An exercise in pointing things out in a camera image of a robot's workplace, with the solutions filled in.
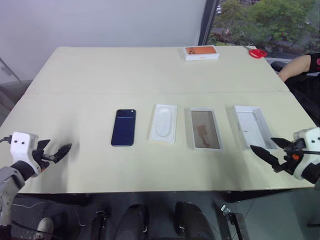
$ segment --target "white box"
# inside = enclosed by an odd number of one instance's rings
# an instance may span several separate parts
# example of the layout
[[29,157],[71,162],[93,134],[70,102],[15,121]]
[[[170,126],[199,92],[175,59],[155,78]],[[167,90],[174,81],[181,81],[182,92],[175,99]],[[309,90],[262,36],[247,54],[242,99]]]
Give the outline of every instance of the white box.
[[240,136],[247,148],[255,145],[269,150],[277,149],[260,107],[234,106],[234,113]]
[[186,61],[218,59],[220,55],[214,45],[185,46],[182,51]]
[[155,105],[150,140],[174,143],[176,138],[177,105]]
[[192,147],[195,150],[222,151],[215,112],[212,108],[191,107]]

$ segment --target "smartphone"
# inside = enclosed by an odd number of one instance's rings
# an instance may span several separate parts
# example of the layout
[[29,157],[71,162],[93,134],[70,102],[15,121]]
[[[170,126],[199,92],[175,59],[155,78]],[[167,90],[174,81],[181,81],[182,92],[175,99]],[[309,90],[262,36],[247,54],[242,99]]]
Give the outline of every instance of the smartphone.
[[136,110],[116,111],[111,145],[114,147],[132,146],[135,138]]

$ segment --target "white tray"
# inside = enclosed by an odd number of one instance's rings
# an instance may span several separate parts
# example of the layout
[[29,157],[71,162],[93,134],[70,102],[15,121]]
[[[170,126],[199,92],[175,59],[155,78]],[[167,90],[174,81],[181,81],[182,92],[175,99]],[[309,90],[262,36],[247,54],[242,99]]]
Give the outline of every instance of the white tray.
[[174,143],[176,138],[177,105],[157,104],[154,109],[150,140]]
[[247,148],[256,145],[264,149],[277,149],[265,117],[257,106],[234,106],[237,127]]

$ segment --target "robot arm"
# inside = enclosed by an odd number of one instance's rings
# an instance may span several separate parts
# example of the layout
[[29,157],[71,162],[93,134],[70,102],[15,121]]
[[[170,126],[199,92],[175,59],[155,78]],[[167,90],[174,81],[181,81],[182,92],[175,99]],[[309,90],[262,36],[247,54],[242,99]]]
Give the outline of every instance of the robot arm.
[[306,179],[316,186],[320,185],[320,127],[294,133],[292,142],[284,138],[271,139],[285,151],[285,163],[279,164],[278,158],[260,146],[250,147],[276,173],[286,171],[298,180]]
[[38,176],[50,163],[58,163],[71,149],[71,144],[62,146],[56,154],[44,154],[50,140],[38,141],[38,136],[24,132],[14,132],[0,142],[7,141],[14,164],[0,169],[0,239],[11,237],[11,210],[13,200],[25,181]]

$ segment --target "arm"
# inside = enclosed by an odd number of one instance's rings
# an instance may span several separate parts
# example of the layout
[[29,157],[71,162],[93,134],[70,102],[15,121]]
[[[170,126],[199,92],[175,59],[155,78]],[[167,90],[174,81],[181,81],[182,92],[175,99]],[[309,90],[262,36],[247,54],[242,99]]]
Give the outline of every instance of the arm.
[[278,73],[278,76],[283,82],[285,82],[290,77],[308,72],[310,69],[310,63],[310,55],[299,56],[285,65],[284,68],[282,68],[282,70]]

